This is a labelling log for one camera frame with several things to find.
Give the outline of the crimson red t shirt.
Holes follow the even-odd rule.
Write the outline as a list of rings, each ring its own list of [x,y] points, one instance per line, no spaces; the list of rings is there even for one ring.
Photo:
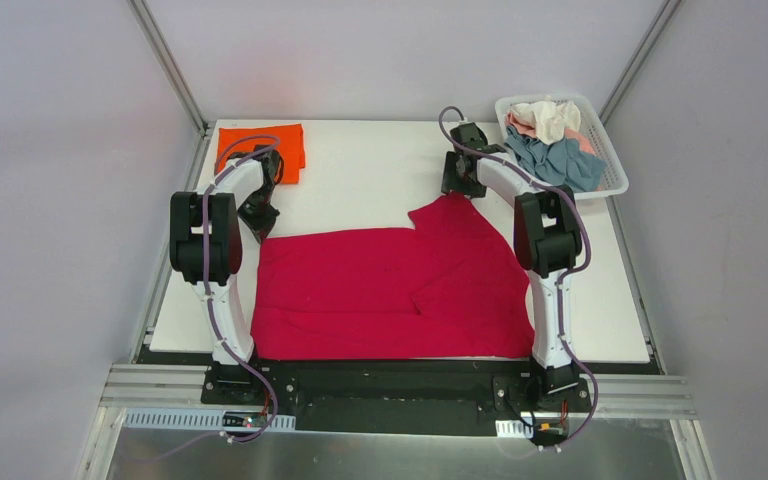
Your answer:
[[[261,249],[252,336],[284,361],[525,358],[529,280],[459,194],[409,227],[273,238]]]

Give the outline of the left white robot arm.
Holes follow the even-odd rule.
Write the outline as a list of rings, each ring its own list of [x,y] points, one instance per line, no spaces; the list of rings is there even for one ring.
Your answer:
[[[283,159],[273,146],[234,152],[206,185],[170,199],[169,260],[195,292],[212,333],[213,379],[241,404],[269,384],[252,334],[263,242],[280,212],[272,204]]]

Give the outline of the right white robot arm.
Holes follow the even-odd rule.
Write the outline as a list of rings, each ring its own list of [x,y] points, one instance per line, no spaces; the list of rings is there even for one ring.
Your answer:
[[[553,409],[578,385],[582,370],[572,346],[571,282],[589,265],[592,248],[574,194],[508,160],[474,122],[442,133],[453,147],[442,192],[482,197],[493,190],[513,210],[513,250],[529,277],[535,332],[526,392],[536,407]]]

